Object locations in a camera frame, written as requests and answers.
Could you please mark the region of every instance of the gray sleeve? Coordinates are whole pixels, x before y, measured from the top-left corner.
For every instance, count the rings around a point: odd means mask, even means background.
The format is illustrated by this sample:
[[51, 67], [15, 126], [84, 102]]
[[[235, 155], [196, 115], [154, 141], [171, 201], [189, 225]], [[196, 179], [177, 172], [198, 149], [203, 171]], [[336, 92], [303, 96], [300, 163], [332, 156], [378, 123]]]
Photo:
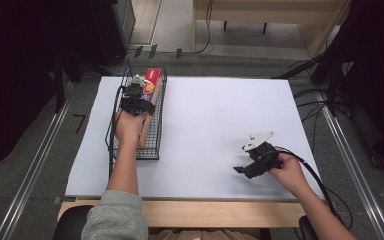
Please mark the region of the gray sleeve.
[[107, 190], [89, 211], [82, 239], [148, 239], [148, 225], [139, 196]]

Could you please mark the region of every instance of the black stand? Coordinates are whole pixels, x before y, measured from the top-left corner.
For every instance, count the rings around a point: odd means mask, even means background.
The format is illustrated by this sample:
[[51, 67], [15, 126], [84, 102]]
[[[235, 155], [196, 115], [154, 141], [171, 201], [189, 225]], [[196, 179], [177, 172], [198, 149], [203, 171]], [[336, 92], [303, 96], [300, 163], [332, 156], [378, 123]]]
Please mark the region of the black stand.
[[62, 105], [64, 104], [64, 84], [63, 84], [63, 70], [70, 78], [72, 82], [80, 82], [82, 78], [82, 73], [79, 70], [79, 67], [76, 63], [81, 63], [91, 70], [99, 73], [102, 76], [112, 76], [113, 74], [104, 68], [96, 65], [90, 60], [80, 56], [74, 52], [59, 51], [59, 53], [54, 58], [54, 71], [55, 71], [55, 95], [57, 99], [57, 105], [55, 108], [55, 113], [58, 113], [61, 110]]
[[312, 60], [308, 60], [298, 67], [282, 75], [272, 77], [272, 79], [290, 79], [296, 74], [318, 64], [316, 70], [311, 76], [311, 82], [315, 85], [321, 85], [329, 76], [329, 94], [327, 106], [333, 116], [335, 114], [336, 90], [344, 74], [342, 73], [342, 64], [354, 61], [357, 52], [357, 46], [364, 44], [362, 36], [368, 31], [368, 28], [362, 27], [370, 15], [365, 11], [370, 1], [353, 1], [347, 19], [342, 24], [332, 43], [322, 54]]

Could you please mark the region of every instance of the table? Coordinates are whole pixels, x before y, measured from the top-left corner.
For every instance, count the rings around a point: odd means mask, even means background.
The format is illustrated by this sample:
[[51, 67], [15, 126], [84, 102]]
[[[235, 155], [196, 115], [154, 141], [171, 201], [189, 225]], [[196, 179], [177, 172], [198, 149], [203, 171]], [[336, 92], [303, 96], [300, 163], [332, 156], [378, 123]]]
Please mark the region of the table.
[[[209, 0], [193, 0], [192, 49], [196, 21], [206, 20]], [[311, 58], [324, 48], [332, 30], [347, 16], [351, 0], [214, 0], [211, 20], [298, 24]]]
[[[67, 184], [66, 196], [76, 201], [64, 202], [60, 213], [98, 204], [105, 189], [108, 152], [103, 139], [120, 81], [102, 78]], [[272, 176], [249, 180], [232, 168], [250, 163], [241, 149], [248, 134], [274, 131], [269, 142], [294, 151], [317, 173], [288, 81], [168, 77], [164, 101], [160, 160], [138, 161], [150, 227], [298, 225], [301, 206]], [[310, 186], [323, 197], [309, 176]]]

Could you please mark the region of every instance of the wrist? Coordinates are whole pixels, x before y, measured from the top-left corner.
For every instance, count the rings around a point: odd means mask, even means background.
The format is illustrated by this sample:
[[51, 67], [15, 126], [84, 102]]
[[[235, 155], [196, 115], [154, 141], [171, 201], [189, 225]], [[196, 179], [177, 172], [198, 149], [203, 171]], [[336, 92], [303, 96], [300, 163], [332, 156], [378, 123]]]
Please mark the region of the wrist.
[[298, 200], [302, 198], [308, 197], [312, 194], [315, 194], [313, 189], [310, 186], [299, 187], [291, 191], [292, 195], [294, 195]]
[[117, 162], [125, 159], [136, 160], [136, 148], [138, 146], [138, 138], [124, 139], [118, 143]]
[[118, 142], [118, 149], [136, 148], [139, 141], [139, 135], [125, 135]]

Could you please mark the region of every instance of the cable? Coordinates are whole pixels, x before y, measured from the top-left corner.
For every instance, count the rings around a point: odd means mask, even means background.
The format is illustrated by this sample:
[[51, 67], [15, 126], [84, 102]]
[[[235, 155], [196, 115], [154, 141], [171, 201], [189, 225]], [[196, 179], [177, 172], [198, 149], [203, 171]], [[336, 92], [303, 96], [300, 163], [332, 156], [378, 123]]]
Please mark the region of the cable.
[[210, 0], [207, 7], [207, 15], [205, 17], [205, 23], [207, 24], [207, 33], [208, 33], [207, 43], [205, 44], [203, 49], [201, 49], [198, 52], [195, 52], [196, 54], [202, 53], [210, 44], [210, 41], [211, 41], [210, 23], [211, 23], [212, 12], [213, 12], [213, 0]]
[[326, 103], [326, 101], [314, 101], [314, 102], [307, 102], [307, 103], [302, 103], [302, 104], [299, 104], [297, 105], [297, 108], [299, 107], [303, 107], [303, 106], [307, 106], [307, 105], [310, 105], [310, 104], [314, 104], [314, 103]]
[[322, 181], [320, 180], [319, 176], [317, 176], [316, 172], [314, 172], [313, 168], [304, 159], [302, 159], [298, 155], [294, 154], [293, 152], [289, 151], [288, 149], [285, 149], [285, 148], [282, 148], [282, 147], [281, 147], [281, 149], [283, 149], [284, 151], [277, 151], [277, 152], [278, 153], [288, 154], [288, 155], [298, 159], [301, 162], [301, 164], [304, 165], [304, 167], [308, 170], [308, 172], [313, 176], [313, 178], [316, 180], [317, 184], [319, 185], [320, 190], [322, 191], [323, 196], [326, 198], [327, 205], [328, 205], [330, 211], [332, 212], [332, 214], [334, 216], [336, 216], [341, 221], [341, 223], [343, 223], [342, 219], [340, 218], [340, 216], [338, 215], [338, 213], [335, 211], [335, 209], [333, 207], [332, 200], [330, 199], [330, 196], [327, 193], [326, 188], [324, 187], [324, 185], [323, 185]]
[[[125, 61], [129, 62], [129, 55], [131, 55], [131, 54], [133, 54], [133, 53], [135, 53], [135, 52], [136, 52], [136, 50], [133, 51], [133, 50], [129, 49], [129, 50], [127, 51], [126, 56], [124, 56]], [[124, 75], [129, 71], [130, 68], [128, 68], [127, 70], [125, 70], [124, 73], [118, 73], [118, 72], [112, 70], [110, 67], [105, 67], [105, 69], [107, 69], [108, 71], [114, 73], [116, 76], [121, 77], [121, 76], [124, 76]]]
[[345, 208], [347, 209], [348, 213], [350, 214], [350, 224], [349, 224], [349, 226], [345, 226], [345, 227], [346, 227], [348, 230], [350, 230], [350, 229], [352, 228], [353, 224], [354, 224], [354, 217], [353, 217], [353, 215], [352, 215], [351, 209], [349, 208], [348, 204], [345, 202], [345, 200], [343, 200], [343, 199], [342, 199], [337, 193], [335, 193], [332, 189], [326, 187], [326, 185], [324, 185], [324, 187], [325, 187], [329, 192], [331, 192], [333, 195], [335, 195], [335, 196], [339, 199], [339, 201], [341, 201], [341, 202], [344, 204]]
[[320, 112], [323, 110], [323, 107], [321, 107], [316, 114], [316, 119], [314, 120], [314, 126], [313, 126], [313, 141], [311, 145], [311, 152], [314, 154], [314, 149], [316, 148], [316, 126], [317, 126], [317, 119], [319, 118]]
[[[306, 62], [306, 61], [308, 61], [308, 60], [298, 60], [298, 61], [296, 61], [296, 62], [293, 62], [291, 65], [289, 65], [289, 71], [291, 71], [292, 66], [294, 66], [295, 64], [300, 63], [300, 62]], [[312, 74], [308, 71], [308, 68], [305, 69], [305, 71], [307, 72], [308, 77], [311, 77], [311, 76], [312, 76]]]
[[310, 89], [305, 89], [305, 90], [299, 91], [299, 92], [295, 93], [293, 96], [294, 96], [294, 99], [295, 99], [295, 98], [301, 97], [302, 95], [304, 95], [306, 93], [315, 92], [315, 91], [325, 92], [327, 90], [318, 89], [318, 88], [310, 88]]
[[117, 94], [115, 96], [115, 101], [114, 101], [114, 107], [113, 107], [113, 111], [112, 111], [112, 114], [111, 114], [111, 126], [110, 128], [108, 129], [108, 131], [110, 131], [110, 139], [109, 139], [109, 144], [108, 144], [108, 151], [111, 152], [110, 154], [110, 158], [109, 158], [109, 170], [108, 170], [108, 176], [111, 176], [111, 173], [112, 173], [112, 166], [114, 164], [114, 161], [113, 161], [113, 155], [114, 155], [114, 135], [115, 135], [115, 132], [116, 132], [116, 126], [117, 126], [117, 123], [118, 123], [118, 120], [120, 119], [120, 115], [118, 115], [117, 119], [115, 120], [115, 113], [117, 111], [117, 105], [118, 105], [118, 98], [120, 96], [120, 92], [121, 90], [123, 89], [123, 85], [120, 84], [120, 86], [118, 87], [117, 89]]
[[121, 57], [121, 56], [116, 56], [115, 59], [115, 63], [113, 63], [111, 66], [109, 67], [114, 67], [115, 65], [117, 65], [118, 63], [120, 63], [120, 61], [123, 59], [124, 57]]
[[320, 105], [317, 105], [315, 108], [311, 109], [311, 110], [308, 112], [307, 116], [305, 116], [305, 118], [301, 119], [301, 122], [305, 122], [307, 119], [309, 119], [309, 118], [315, 116], [317, 113], [314, 113], [314, 114], [311, 114], [311, 113], [312, 113], [314, 110], [316, 110], [317, 108], [324, 107], [324, 106], [326, 106], [326, 104], [320, 104]]

